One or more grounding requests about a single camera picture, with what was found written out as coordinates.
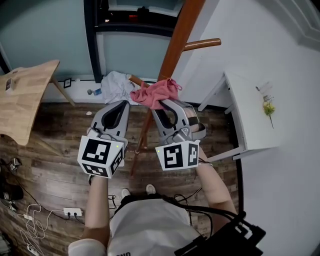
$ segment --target white table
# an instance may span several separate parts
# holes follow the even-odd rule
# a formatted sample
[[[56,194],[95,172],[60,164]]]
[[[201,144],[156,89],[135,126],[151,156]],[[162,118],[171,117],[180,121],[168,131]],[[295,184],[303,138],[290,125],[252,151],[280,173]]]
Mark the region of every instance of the white table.
[[[202,111],[213,95],[218,94],[223,86],[228,86],[233,104],[225,111],[231,112],[234,121],[238,147],[210,157],[214,162],[228,157],[233,160],[279,146],[276,127],[272,127],[270,118],[263,109],[264,99],[256,89],[257,84],[238,74],[226,71],[209,95],[198,107]]]

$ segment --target wooden coat rack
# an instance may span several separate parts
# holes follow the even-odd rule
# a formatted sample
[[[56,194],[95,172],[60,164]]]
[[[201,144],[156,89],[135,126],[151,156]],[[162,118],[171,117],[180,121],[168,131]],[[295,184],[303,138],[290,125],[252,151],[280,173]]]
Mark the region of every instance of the wooden coat rack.
[[[221,45],[220,38],[206,39],[206,40],[187,43],[187,40],[190,36],[190,33],[195,25],[195,22],[198,18],[198,15],[204,3],[205,3],[205,0],[186,0],[185,1],[181,9],[181,12],[179,14],[179,18],[176,23],[176,26],[174,28],[169,46],[166,50],[165,57],[163,59],[160,73],[157,79],[158,81],[170,78],[172,76],[182,52]],[[129,80],[139,86],[141,86],[143,82],[141,79],[139,79],[134,75],[131,75]],[[152,121],[153,121],[152,111],[148,109],[145,120],[143,122],[141,132],[140,132],[138,145],[136,150],[134,151],[133,164],[130,171],[131,176],[135,174],[135,170],[138,162],[138,155],[140,154],[141,150],[148,148],[147,134]]]

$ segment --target wooden floor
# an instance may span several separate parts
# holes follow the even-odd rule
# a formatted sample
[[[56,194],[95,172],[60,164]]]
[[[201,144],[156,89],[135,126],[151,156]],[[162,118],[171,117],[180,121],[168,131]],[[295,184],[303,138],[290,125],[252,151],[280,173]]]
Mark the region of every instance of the wooden floor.
[[[11,138],[4,136],[0,139],[0,158],[8,162],[18,157],[22,166],[18,168],[17,177],[21,184],[48,210],[64,207],[81,208],[85,214],[86,201],[89,191],[88,175],[77,163],[78,148],[81,136],[86,134],[95,113],[103,108],[103,104],[76,104],[72,107],[67,103],[43,103],[40,105],[33,131],[41,135],[44,141],[63,152],[64,157],[53,155],[42,147],[32,144],[18,146]],[[139,155],[139,163],[134,178],[130,177],[130,167],[134,157],[141,127],[147,109],[143,106],[133,106],[126,138],[129,141],[125,155],[125,166],[120,167],[109,181],[109,195],[115,195],[115,204],[121,201],[122,188],[128,188],[132,194],[142,194],[147,184],[155,186],[157,192],[174,196],[191,195],[201,187],[195,170],[162,171],[155,147],[158,145],[158,130],[152,126],[148,134],[148,153]],[[201,141],[204,152],[208,157],[233,148],[230,143],[229,124],[223,111],[205,110],[198,117],[207,127],[207,136]],[[227,185],[234,204],[238,207],[238,182],[236,164],[231,158],[213,163],[213,166]],[[2,171],[7,181],[16,184],[12,175]],[[202,191],[188,200],[191,205],[206,205]],[[16,201],[18,213],[24,214],[29,204],[34,200],[24,193],[22,200]],[[20,230],[26,231],[26,220],[0,205],[0,230],[6,233],[19,255],[29,254],[22,241]],[[48,212],[42,210],[36,213],[36,219],[43,225],[47,222]],[[193,226],[202,234],[210,232],[210,223],[205,215],[193,215]],[[71,220],[62,220],[50,216],[49,226],[44,239],[37,239],[45,255],[67,255],[68,245],[78,240],[84,225]]]

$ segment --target white cube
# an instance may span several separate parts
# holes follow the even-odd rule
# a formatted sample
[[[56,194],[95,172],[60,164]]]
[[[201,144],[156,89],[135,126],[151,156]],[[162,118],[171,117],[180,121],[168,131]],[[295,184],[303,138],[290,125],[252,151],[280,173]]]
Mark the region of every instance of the white cube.
[[[77,160],[86,174],[111,179],[124,157],[122,142],[81,137]]]
[[[171,171],[197,167],[199,164],[199,142],[200,140],[183,141],[156,147],[155,151],[162,170]]]

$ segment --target foot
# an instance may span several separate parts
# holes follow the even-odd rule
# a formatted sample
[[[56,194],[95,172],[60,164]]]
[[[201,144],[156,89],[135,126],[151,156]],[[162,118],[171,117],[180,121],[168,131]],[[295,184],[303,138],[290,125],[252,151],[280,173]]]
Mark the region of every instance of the foot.
[[[127,189],[127,188],[122,189],[122,191],[121,191],[121,198],[122,199],[124,199],[126,196],[130,196],[130,195],[131,195],[131,193],[130,193],[129,189]]]
[[[148,184],[148,185],[146,185],[146,187],[145,187],[145,191],[146,191],[146,194],[147,194],[147,195],[155,194],[155,193],[156,193],[156,188],[155,188],[154,185]]]

